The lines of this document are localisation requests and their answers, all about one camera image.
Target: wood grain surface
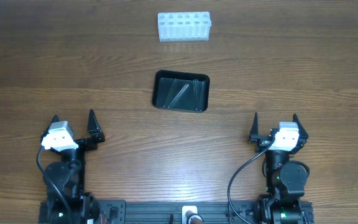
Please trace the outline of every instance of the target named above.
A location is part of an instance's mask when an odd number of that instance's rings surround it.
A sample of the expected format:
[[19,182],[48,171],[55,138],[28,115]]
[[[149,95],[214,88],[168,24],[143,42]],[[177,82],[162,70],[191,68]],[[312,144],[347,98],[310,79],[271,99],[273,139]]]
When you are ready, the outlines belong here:
[[[210,41],[161,44],[167,11],[209,11]],[[207,74],[206,112],[154,108],[160,69]],[[255,155],[254,113],[262,134],[297,113],[310,135],[296,155],[311,168],[303,199],[317,223],[358,223],[358,1],[0,0],[0,222],[37,222],[40,133],[58,114],[86,136],[90,108],[106,134],[86,155],[97,198],[225,202]],[[261,162],[234,199],[264,192]]]

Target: wooden tabletop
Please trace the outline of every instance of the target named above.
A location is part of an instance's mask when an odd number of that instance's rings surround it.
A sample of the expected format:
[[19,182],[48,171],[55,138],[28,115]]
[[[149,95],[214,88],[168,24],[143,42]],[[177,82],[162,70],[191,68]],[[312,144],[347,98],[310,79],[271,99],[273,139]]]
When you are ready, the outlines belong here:
[[[209,11],[210,40],[160,43],[157,13],[172,11]],[[208,109],[153,107],[161,69],[207,74]],[[40,133],[58,114],[85,137],[90,108],[106,135],[86,155],[96,198],[226,202],[255,156],[254,113],[261,134],[296,113],[302,199],[317,223],[358,223],[358,1],[0,0],[0,222],[37,222]],[[233,199],[264,193],[261,163]]]

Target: black plastic tray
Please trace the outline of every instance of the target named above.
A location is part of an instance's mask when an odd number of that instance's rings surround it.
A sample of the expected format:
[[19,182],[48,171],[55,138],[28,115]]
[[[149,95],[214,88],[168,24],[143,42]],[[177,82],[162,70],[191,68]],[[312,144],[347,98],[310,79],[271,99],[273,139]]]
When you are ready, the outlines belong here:
[[209,77],[160,70],[155,74],[153,105],[160,109],[204,112],[208,107]]

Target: wooden table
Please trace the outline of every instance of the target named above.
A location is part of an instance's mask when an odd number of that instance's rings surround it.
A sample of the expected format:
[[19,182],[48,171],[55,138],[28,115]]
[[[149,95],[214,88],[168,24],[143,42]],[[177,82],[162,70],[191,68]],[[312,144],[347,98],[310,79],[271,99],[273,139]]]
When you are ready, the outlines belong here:
[[[209,11],[210,41],[159,43],[165,11]],[[154,108],[160,69],[207,74],[207,111]],[[303,200],[317,223],[358,223],[358,1],[0,0],[0,222],[37,222],[40,133],[58,114],[87,136],[90,108],[106,134],[86,155],[97,198],[225,202],[255,155],[254,113],[262,134],[297,113],[310,135],[295,156],[311,168]],[[261,163],[233,199],[264,192]]]

